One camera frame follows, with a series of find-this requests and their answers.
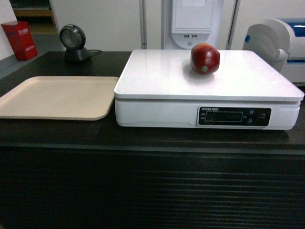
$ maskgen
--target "red box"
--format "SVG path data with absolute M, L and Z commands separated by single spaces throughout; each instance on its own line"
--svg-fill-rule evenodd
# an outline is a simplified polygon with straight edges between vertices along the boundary
M 38 54 L 27 21 L 12 21 L 1 25 L 17 60 L 26 61 Z

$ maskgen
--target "red apple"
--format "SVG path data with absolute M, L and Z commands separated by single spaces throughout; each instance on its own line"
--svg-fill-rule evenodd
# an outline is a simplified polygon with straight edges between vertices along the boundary
M 191 67 L 201 74 L 214 73 L 219 68 L 220 53 L 217 49 L 207 43 L 195 45 L 191 51 Z

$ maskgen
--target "scale platform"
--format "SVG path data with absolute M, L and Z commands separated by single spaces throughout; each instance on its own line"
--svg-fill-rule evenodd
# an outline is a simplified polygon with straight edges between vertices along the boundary
M 291 129 L 304 93 L 252 51 L 219 51 L 199 75 L 190 50 L 135 50 L 114 89 L 122 126 Z

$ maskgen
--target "plastic tray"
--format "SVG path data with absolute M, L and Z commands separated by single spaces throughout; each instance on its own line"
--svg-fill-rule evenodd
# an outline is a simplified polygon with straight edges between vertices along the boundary
M 0 118 L 98 120 L 113 102 L 118 77 L 36 76 L 0 98 Z

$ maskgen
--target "printer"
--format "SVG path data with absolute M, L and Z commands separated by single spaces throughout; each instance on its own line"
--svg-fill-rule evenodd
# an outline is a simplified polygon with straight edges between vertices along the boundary
M 243 50 L 254 51 L 295 85 L 305 85 L 305 18 L 265 19 L 250 26 Z

